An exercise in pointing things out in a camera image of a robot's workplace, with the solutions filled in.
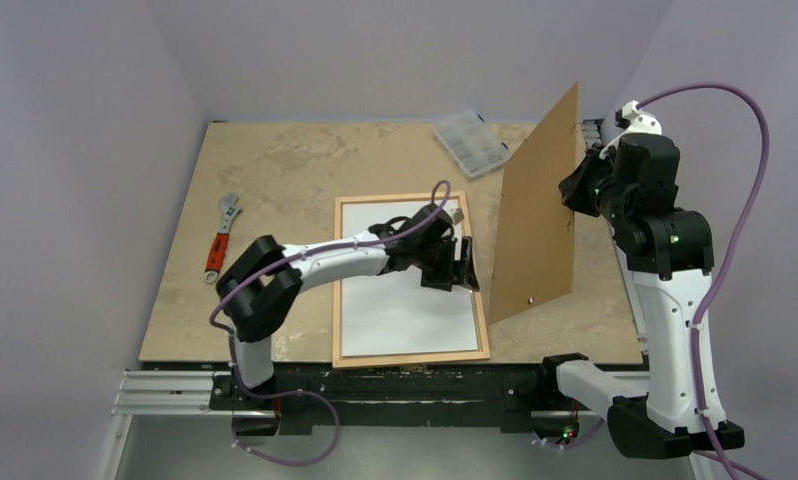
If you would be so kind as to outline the building photo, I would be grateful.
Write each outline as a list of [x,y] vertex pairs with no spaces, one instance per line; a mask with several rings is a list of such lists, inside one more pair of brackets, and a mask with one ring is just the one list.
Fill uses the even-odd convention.
[[472,357],[488,347],[480,296],[420,286],[421,271],[359,276],[334,284],[334,354],[342,363],[377,357]]

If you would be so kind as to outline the brown hardboard backing board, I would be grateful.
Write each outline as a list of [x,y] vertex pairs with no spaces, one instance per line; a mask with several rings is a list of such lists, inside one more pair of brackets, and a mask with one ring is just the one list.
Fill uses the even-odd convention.
[[569,294],[574,214],[559,183],[583,154],[575,82],[502,169],[487,319],[498,323]]

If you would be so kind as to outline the light wooden picture frame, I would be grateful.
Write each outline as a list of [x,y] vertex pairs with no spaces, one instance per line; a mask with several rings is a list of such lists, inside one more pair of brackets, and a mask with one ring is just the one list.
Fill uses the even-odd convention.
[[[429,193],[338,197],[335,239],[396,216],[412,216]],[[416,268],[334,282],[332,365],[362,368],[488,360],[480,292],[423,288]]]

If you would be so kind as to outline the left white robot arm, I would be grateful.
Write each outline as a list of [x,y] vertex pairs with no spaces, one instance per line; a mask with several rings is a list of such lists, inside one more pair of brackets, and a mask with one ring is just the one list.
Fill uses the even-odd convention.
[[456,215],[430,202],[412,216],[372,224],[363,232],[312,245],[256,239],[217,281],[218,305],[209,322],[226,332],[234,395],[247,408],[272,399],[271,337],[297,296],[317,286],[361,276],[421,273],[424,288],[479,290],[473,240],[458,237]]

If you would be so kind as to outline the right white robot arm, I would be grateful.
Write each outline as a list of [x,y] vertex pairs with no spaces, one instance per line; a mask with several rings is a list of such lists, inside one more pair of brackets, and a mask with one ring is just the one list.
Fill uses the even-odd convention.
[[649,382],[626,384],[586,356],[544,359],[539,399],[573,399],[599,414],[617,450],[670,459],[743,447],[745,433],[722,407],[710,360],[705,296],[714,265],[705,217],[678,208],[680,152],[660,134],[626,133],[591,148],[559,189],[573,211],[605,219],[631,275],[647,337]]

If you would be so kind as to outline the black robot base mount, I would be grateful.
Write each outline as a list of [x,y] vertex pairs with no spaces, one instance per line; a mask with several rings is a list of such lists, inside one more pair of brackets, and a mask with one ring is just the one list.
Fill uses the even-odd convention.
[[586,407],[551,390],[539,364],[438,364],[334,369],[278,363],[274,376],[244,393],[232,374],[212,378],[209,406],[267,415],[282,435],[317,425],[496,428],[569,443],[589,430]]

